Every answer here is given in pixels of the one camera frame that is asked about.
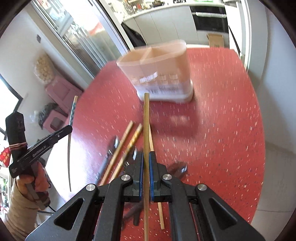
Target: metal bolt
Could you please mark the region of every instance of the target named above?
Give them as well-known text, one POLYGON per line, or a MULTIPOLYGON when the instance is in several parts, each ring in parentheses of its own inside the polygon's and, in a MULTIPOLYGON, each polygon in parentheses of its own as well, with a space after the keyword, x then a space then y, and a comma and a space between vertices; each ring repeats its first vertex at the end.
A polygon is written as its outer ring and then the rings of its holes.
POLYGON ((96 186, 94 184, 88 184, 86 186, 86 190, 87 191, 93 191, 96 188, 96 186))
POLYGON ((197 185, 198 190, 205 191, 207 189, 207 185, 201 183, 197 185))
POLYGON ((128 181, 130 179, 131 179, 131 176, 130 175, 127 175, 127 174, 121 176, 121 180, 122 181, 128 181))
POLYGON ((172 175, 171 174, 164 174, 163 175, 163 179, 164 180, 171 180, 172 179, 172 175))

